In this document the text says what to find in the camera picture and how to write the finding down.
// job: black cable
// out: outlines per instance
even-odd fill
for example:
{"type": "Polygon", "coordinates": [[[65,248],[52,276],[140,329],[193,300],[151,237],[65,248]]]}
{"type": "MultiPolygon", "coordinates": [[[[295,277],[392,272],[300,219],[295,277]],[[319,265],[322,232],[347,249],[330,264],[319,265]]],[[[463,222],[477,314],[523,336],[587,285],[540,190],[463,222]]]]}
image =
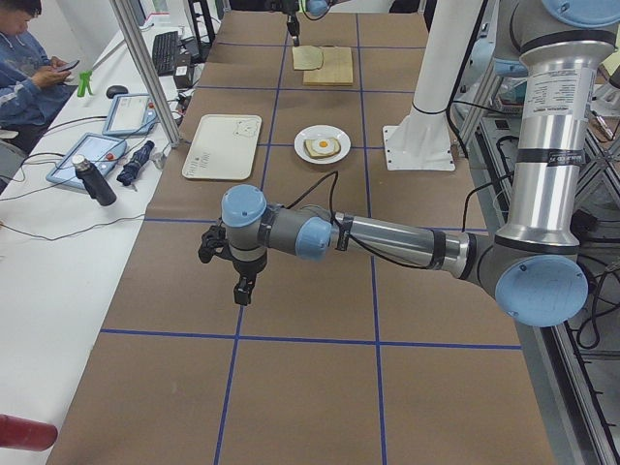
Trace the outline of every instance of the black cable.
{"type": "Polygon", "coordinates": [[[481,287],[483,287],[482,280],[481,280],[482,260],[484,259],[484,257],[486,257],[486,254],[488,254],[491,251],[492,248],[493,248],[493,244],[489,245],[486,249],[484,249],[484,252],[480,254],[480,258],[478,259],[478,264],[476,265],[476,279],[478,279],[478,282],[480,283],[481,287]]]}
{"type": "Polygon", "coordinates": [[[456,140],[458,141],[458,144],[460,145],[461,150],[463,151],[463,156],[466,159],[469,160],[469,152],[467,151],[467,147],[465,146],[465,142],[463,141],[463,138],[461,137],[461,132],[456,127],[454,122],[452,121],[452,116],[451,116],[450,111],[448,109],[446,110],[446,117],[447,117],[447,120],[448,120],[448,126],[449,126],[450,129],[452,129],[452,132],[456,136],[456,140]]]}
{"type": "MultiPolygon", "coordinates": [[[[596,276],[594,274],[594,272],[583,262],[579,259],[580,257],[577,257],[577,264],[579,265],[579,268],[581,268],[581,270],[583,271],[583,274],[585,275],[585,278],[588,282],[588,294],[592,293],[594,291],[594,289],[596,289],[596,286],[598,286],[599,282],[597,281],[601,276],[603,276],[603,274],[601,274],[601,276],[596,276]],[[591,285],[592,283],[595,284],[594,288],[591,289],[591,285]]],[[[602,298],[601,296],[599,296],[599,300],[601,302],[604,302],[608,305],[615,305],[616,302],[612,302],[611,300],[607,300],[606,298],[602,298]]]]}
{"type": "Polygon", "coordinates": [[[79,121],[86,121],[88,119],[106,119],[106,118],[107,118],[107,116],[86,116],[85,118],[72,119],[71,121],[65,121],[64,123],[60,123],[60,124],[57,124],[55,126],[51,126],[51,127],[47,128],[46,131],[43,133],[43,136],[46,136],[49,131],[53,131],[54,129],[58,129],[58,128],[60,128],[62,126],[66,126],[68,124],[78,123],[79,121]]]}
{"type": "Polygon", "coordinates": [[[319,179],[317,182],[315,182],[312,186],[310,186],[308,189],[306,189],[306,191],[303,194],[301,194],[298,198],[296,198],[292,203],[290,203],[289,205],[285,206],[285,208],[291,209],[294,206],[296,206],[298,203],[303,201],[312,191],[314,191],[317,187],[319,187],[322,182],[324,182],[330,176],[334,176],[334,175],[335,175],[335,179],[337,180],[338,179],[338,171],[329,172],[328,174],[323,176],[321,179],[319,179]]]}
{"type": "MultiPolygon", "coordinates": [[[[292,207],[296,206],[305,197],[307,197],[312,191],[314,191],[322,182],[324,182],[326,179],[328,179],[331,176],[334,176],[334,177],[333,177],[333,180],[331,181],[331,187],[329,188],[329,217],[330,217],[331,223],[335,224],[338,227],[338,229],[340,231],[342,231],[342,229],[343,229],[342,224],[338,220],[336,220],[336,213],[335,213],[335,211],[333,209],[334,191],[336,189],[336,183],[338,182],[338,171],[337,170],[329,172],[328,174],[323,176],[321,179],[319,179],[317,182],[315,182],[311,187],[309,187],[303,194],[301,194],[301,196],[299,196],[295,201],[293,201],[293,203],[291,203],[290,205],[286,206],[285,208],[292,208],[292,207]]],[[[381,252],[379,252],[377,249],[375,249],[375,248],[369,246],[368,244],[364,243],[363,241],[359,240],[357,237],[355,237],[351,233],[349,233],[349,239],[352,240],[353,242],[355,242],[359,247],[361,247],[362,249],[364,249],[365,251],[367,251],[368,253],[370,253],[374,257],[377,257],[379,259],[385,260],[386,262],[390,262],[391,264],[397,264],[398,266],[402,266],[402,267],[405,267],[405,268],[411,268],[411,269],[428,269],[427,266],[419,266],[419,265],[416,265],[416,264],[402,263],[402,262],[399,262],[399,261],[397,261],[395,259],[387,257],[384,254],[382,254],[381,252]]]]}
{"type": "Polygon", "coordinates": [[[137,220],[137,219],[138,219],[139,217],[141,217],[141,216],[144,216],[144,213],[141,213],[140,215],[132,216],[132,217],[129,217],[129,218],[117,218],[117,219],[115,219],[114,221],[110,221],[109,223],[98,223],[98,224],[93,225],[93,226],[91,226],[91,227],[88,227],[88,228],[86,228],[86,229],[84,229],[84,230],[79,230],[79,231],[75,231],[75,232],[70,232],[70,233],[68,233],[68,234],[59,235],[59,236],[57,236],[57,237],[47,237],[47,236],[44,236],[44,235],[39,235],[39,234],[31,234],[30,232],[20,231],[20,230],[17,230],[17,229],[15,229],[15,228],[12,228],[12,227],[10,227],[10,226],[7,226],[6,224],[2,223],[1,221],[0,221],[0,229],[2,229],[2,228],[6,228],[7,230],[11,230],[11,231],[13,231],[14,233],[19,233],[19,234],[27,235],[27,236],[29,236],[29,237],[34,237],[35,239],[43,239],[43,240],[48,240],[48,241],[50,241],[50,242],[53,242],[53,241],[55,241],[55,240],[60,240],[60,239],[64,239],[64,238],[66,238],[66,237],[72,237],[72,236],[74,236],[74,235],[78,235],[78,234],[86,233],[86,232],[88,232],[88,231],[94,230],[95,228],[100,228],[100,227],[104,227],[104,226],[110,226],[110,225],[113,225],[113,224],[118,223],[118,222],[120,222],[120,221],[131,221],[131,220],[137,220]]]}
{"type": "MultiPolygon", "coordinates": [[[[503,136],[502,138],[497,139],[497,142],[495,142],[495,146],[497,147],[497,150],[500,152],[500,159],[502,160],[502,166],[504,167],[504,172],[511,171],[511,169],[508,166],[508,160],[506,158],[506,154],[504,153],[504,150],[502,150],[502,143],[504,143],[507,140],[519,140],[519,138],[517,136],[503,136]]],[[[509,180],[512,184],[512,176],[509,177],[509,180]]]]}
{"type": "Polygon", "coordinates": [[[594,349],[601,343],[601,333],[599,332],[597,318],[602,316],[603,313],[607,315],[611,313],[612,311],[616,310],[617,308],[620,308],[620,303],[619,303],[618,305],[608,310],[605,310],[605,312],[601,312],[600,314],[597,313],[597,306],[599,304],[599,297],[601,294],[601,290],[603,289],[603,283],[605,282],[605,279],[607,278],[609,274],[611,273],[606,271],[605,273],[603,273],[603,276],[601,276],[601,279],[599,280],[599,284],[597,285],[597,288],[595,289],[594,294],[592,295],[592,307],[590,309],[590,316],[581,323],[581,325],[579,326],[576,332],[575,341],[581,349],[585,349],[585,350],[594,349]],[[594,341],[591,344],[584,344],[583,342],[581,342],[581,336],[583,334],[583,330],[588,326],[588,324],[592,324],[592,330],[594,331],[594,341]]]}
{"type": "Polygon", "coordinates": [[[476,107],[477,109],[486,109],[487,111],[492,111],[494,113],[499,113],[499,114],[510,114],[506,111],[499,111],[498,109],[495,108],[491,108],[491,107],[485,107],[484,105],[478,105],[478,104],[474,104],[472,102],[465,102],[463,100],[452,100],[453,104],[462,104],[462,105],[469,105],[472,107],[476,107]]]}
{"type": "Polygon", "coordinates": [[[444,109],[440,109],[439,111],[426,111],[425,109],[418,108],[418,107],[416,106],[416,104],[414,103],[414,101],[413,101],[413,100],[411,101],[411,105],[412,105],[412,107],[413,107],[414,109],[416,109],[416,110],[417,110],[417,111],[419,111],[420,113],[422,113],[422,114],[430,114],[430,115],[433,115],[433,114],[441,114],[441,113],[445,112],[445,111],[448,109],[448,107],[445,107],[444,109]]]}
{"type": "MultiPolygon", "coordinates": [[[[605,268],[609,266],[609,263],[604,262],[603,260],[597,259],[596,257],[592,257],[591,255],[581,254],[579,253],[579,257],[583,257],[584,259],[591,260],[592,262],[596,262],[597,264],[602,264],[605,268]]],[[[620,274],[618,274],[618,270],[611,271],[611,274],[616,278],[618,284],[620,284],[620,274]]]]}
{"type": "Polygon", "coordinates": [[[470,200],[470,198],[471,198],[471,197],[472,197],[472,196],[473,196],[473,195],[474,195],[477,191],[481,191],[482,189],[485,189],[485,188],[487,188],[487,187],[489,187],[489,186],[493,186],[493,185],[495,185],[495,184],[498,184],[498,183],[499,183],[499,181],[501,181],[502,179],[506,179],[506,178],[508,178],[509,176],[512,176],[512,171],[511,171],[511,172],[509,172],[509,173],[507,173],[507,174],[505,174],[505,175],[503,175],[503,176],[498,177],[498,178],[497,178],[497,179],[495,179],[494,181],[486,182],[486,183],[484,183],[484,184],[482,184],[482,185],[480,185],[480,186],[478,186],[478,187],[476,187],[476,188],[472,189],[472,190],[469,192],[469,194],[467,194],[467,197],[465,198],[465,205],[463,206],[463,223],[462,223],[462,225],[461,225],[461,232],[462,232],[462,233],[464,233],[464,232],[465,232],[465,229],[466,229],[466,227],[467,227],[467,210],[468,210],[468,208],[469,208],[469,200],[470,200]]]}
{"type": "Polygon", "coordinates": [[[583,242],[590,242],[592,244],[620,244],[620,237],[585,237],[583,242]]]}
{"type": "MultiPolygon", "coordinates": [[[[149,125],[149,124],[151,124],[151,121],[147,121],[146,123],[144,123],[143,125],[141,125],[141,126],[140,126],[139,128],[137,128],[137,129],[136,129],[133,133],[130,133],[129,135],[127,135],[127,136],[125,137],[125,139],[122,139],[122,140],[120,140],[119,142],[117,142],[115,145],[113,145],[113,146],[112,146],[112,148],[111,148],[110,150],[112,150],[114,147],[116,147],[117,145],[119,145],[121,142],[123,142],[123,141],[125,141],[125,142],[126,142],[128,138],[130,138],[130,137],[131,137],[131,136],[133,136],[135,133],[137,133],[138,131],[140,131],[142,128],[144,128],[145,126],[147,126],[147,125],[149,125]]],[[[148,135],[144,136],[144,137],[143,137],[143,138],[142,138],[142,139],[141,139],[138,143],[136,143],[135,145],[133,145],[133,146],[132,146],[131,148],[129,148],[128,150],[125,150],[125,152],[123,152],[123,154],[122,154],[120,157],[118,157],[116,160],[114,160],[114,161],[115,161],[115,162],[118,162],[121,158],[123,158],[125,155],[127,155],[127,153],[130,153],[130,152],[131,152],[134,148],[136,148],[138,145],[140,145],[141,143],[143,143],[143,142],[144,142],[144,140],[146,140],[146,138],[147,138],[147,137],[148,137],[148,135]]],[[[36,153],[36,154],[34,154],[34,155],[31,155],[31,157],[32,157],[32,156],[38,156],[38,155],[47,155],[47,154],[52,154],[52,155],[61,155],[61,156],[63,156],[63,157],[65,156],[65,155],[63,155],[63,154],[58,154],[58,153],[54,153],[54,152],[41,152],[41,153],[36,153]]],[[[95,162],[99,162],[99,161],[101,161],[101,160],[103,159],[103,157],[104,157],[104,156],[105,156],[105,155],[102,155],[102,158],[100,158],[100,159],[98,159],[98,160],[94,160],[94,161],[95,161],[95,162]]],[[[62,170],[67,170],[67,169],[70,169],[70,168],[73,168],[73,166],[68,166],[68,167],[65,167],[65,168],[63,168],[62,170]]],[[[73,179],[75,179],[75,178],[76,178],[76,177],[75,177],[75,176],[73,176],[73,177],[70,177],[69,179],[65,179],[65,180],[64,180],[64,181],[62,181],[62,182],[55,182],[55,183],[50,184],[49,186],[43,187],[43,188],[41,188],[41,189],[35,189],[34,191],[26,192],[25,194],[21,194],[21,195],[19,195],[19,196],[9,197],[9,198],[7,198],[7,199],[0,199],[0,202],[15,201],[15,200],[17,200],[17,199],[21,199],[21,198],[26,197],[26,196],[29,196],[29,195],[31,195],[31,194],[36,194],[36,193],[38,193],[38,192],[45,191],[45,190],[50,189],[50,188],[55,187],[55,186],[61,186],[61,185],[65,184],[65,183],[67,183],[67,182],[69,182],[69,181],[71,181],[71,180],[73,180],[73,179]]]]}
{"type": "Polygon", "coordinates": [[[456,76],[456,80],[454,81],[454,86],[452,87],[452,92],[449,96],[448,106],[446,107],[446,117],[448,120],[448,125],[454,132],[456,136],[456,140],[463,151],[463,156],[469,159],[469,152],[467,151],[467,147],[465,146],[465,142],[463,141],[460,130],[456,127],[454,122],[451,119],[451,108],[454,103],[454,98],[456,97],[456,92],[458,91],[458,85],[463,79],[463,74],[465,73],[465,68],[467,67],[467,62],[469,61],[469,57],[472,54],[472,50],[474,49],[474,45],[476,44],[476,40],[478,38],[478,34],[481,30],[482,20],[484,19],[484,11],[486,10],[486,5],[488,1],[482,0],[480,5],[480,10],[478,12],[478,17],[476,18],[476,23],[474,25],[474,29],[472,30],[472,35],[469,38],[469,43],[467,44],[467,49],[463,55],[463,60],[461,61],[460,69],[458,70],[458,75],[456,76]]]}
{"type": "Polygon", "coordinates": [[[54,155],[56,157],[64,157],[67,154],[66,153],[60,153],[60,152],[37,152],[37,153],[31,153],[26,158],[24,158],[24,161],[21,162],[21,163],[24,164],[26,161],[30,160],[32,157],[40,157],[42,155],[54,155]]]}
{"type": "Polygon", "coordinates": [[[21,177],[22,179],[15,179],[14,177],[10,177],[10,176],[5,176],[4,174],[0,174],[0,177],[3,177],[4,179],[7,179],[10,182],[24,182],[26,180],[26,171],[23,170],[24,166],[33,166],[33,165],[47,165],[49,163],[52,163],[56,166],[56,162],[52,161],[52,160],[47,160],[47,161],[43,161],[43,162],[37,162],[37,163],[28,163],[28,160],[31,159],[32,157],[37,157],[40,155],[57,155],[60,157],[64,157],[64,155],[62,153],[55,153],[55,152],[41,152],[41,153],[35,153],[33,155],[29,155],[28,157],[26,157],[25,159],[23,159],[21,161],[21,163],[19,164],[19,168],[17,169],[17,171],[21,171],[21,177]]]}

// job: wooden cutting board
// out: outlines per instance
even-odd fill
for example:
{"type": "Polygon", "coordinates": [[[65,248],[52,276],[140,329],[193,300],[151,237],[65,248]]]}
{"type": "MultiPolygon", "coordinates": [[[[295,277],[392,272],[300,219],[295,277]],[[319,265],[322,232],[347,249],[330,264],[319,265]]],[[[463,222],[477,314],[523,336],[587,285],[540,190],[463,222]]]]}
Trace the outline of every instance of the wooden cutting board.
{"type": "Polygon", "coordinates": [[[353,85],[353,55],[348,46],[322,46],[323,66],[304,71],[304,85],[353,85]]]}

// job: white pillar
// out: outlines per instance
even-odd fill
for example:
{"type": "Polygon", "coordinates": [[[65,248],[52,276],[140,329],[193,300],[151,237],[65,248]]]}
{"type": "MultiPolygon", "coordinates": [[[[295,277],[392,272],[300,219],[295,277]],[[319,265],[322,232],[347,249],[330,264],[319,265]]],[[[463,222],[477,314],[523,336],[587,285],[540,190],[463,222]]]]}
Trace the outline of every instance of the white pillar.
{"type": "Polygon", "coordinates": [[[388,170],[453,171],[448,106],[483,0],[438,0],[411,112],[384,127],[388,170]]]}

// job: blue joint cap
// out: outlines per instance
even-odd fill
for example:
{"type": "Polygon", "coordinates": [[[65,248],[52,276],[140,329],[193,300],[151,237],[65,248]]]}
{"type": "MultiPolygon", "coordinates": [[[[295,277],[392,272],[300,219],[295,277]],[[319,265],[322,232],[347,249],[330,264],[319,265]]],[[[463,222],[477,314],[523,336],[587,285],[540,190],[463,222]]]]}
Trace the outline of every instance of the blue joint cap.
{"type": "Polygon", "coordinates": [[[305,10],[312,16],[321,16],[327,13],[329,6],[326,0],[306,0],[305,10]]]}
{"type": "Polygon", "coordinates": [[[329,247],[331,237],[331,224],[314,216],[306,221],[294,244],[295,254],[304,260],[321,260],[329,247]]]}
{"type": "Polygon", "coordinates": [[[500,277],[495,300],[500,308],[529,326],[556,326],[573,317],[588,297],[579,266],[559,255],[537,255],[500,277]]]}
{"type": "Polygon", "coordinates": [[[231,228],[251,225],[263,216],[267,200],[258,187],[240,184],[222,198],[222,220],[231,228]]]}
{"type": "Polygon", "coordinates": [[[527,78],[527,68],[520,61],[493,58],[493,69],[503,78],[527,78]]]}
{"type": "Polygon", "coordinates": [[[582,29],[606,27],[620,21],[618,0],[542,0],[550,15],[582,29]]]}

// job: red cylinder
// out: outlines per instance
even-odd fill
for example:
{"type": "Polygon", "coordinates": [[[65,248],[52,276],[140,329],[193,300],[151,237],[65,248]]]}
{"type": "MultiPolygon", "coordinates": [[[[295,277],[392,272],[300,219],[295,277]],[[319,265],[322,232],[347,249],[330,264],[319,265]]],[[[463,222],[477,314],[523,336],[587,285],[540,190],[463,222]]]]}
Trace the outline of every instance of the red cylinder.
{"type": "Polygon", "coordinates": [[[57,437],[58,430],[53,424],[0,415],[0,448],[45,450],[57,437]]]}

